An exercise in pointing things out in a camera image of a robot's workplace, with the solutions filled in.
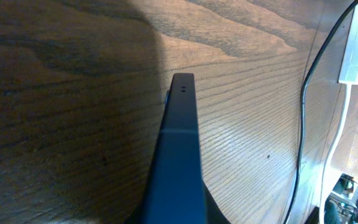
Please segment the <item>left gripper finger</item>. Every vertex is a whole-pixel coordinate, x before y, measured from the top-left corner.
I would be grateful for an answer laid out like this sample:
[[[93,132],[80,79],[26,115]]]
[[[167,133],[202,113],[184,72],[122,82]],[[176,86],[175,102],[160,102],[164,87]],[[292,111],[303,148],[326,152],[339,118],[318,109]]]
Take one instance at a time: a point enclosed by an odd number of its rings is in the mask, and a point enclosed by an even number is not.
[[[144,195],[126,223],[227,223],[202,178],[195,77],[176,73]]]

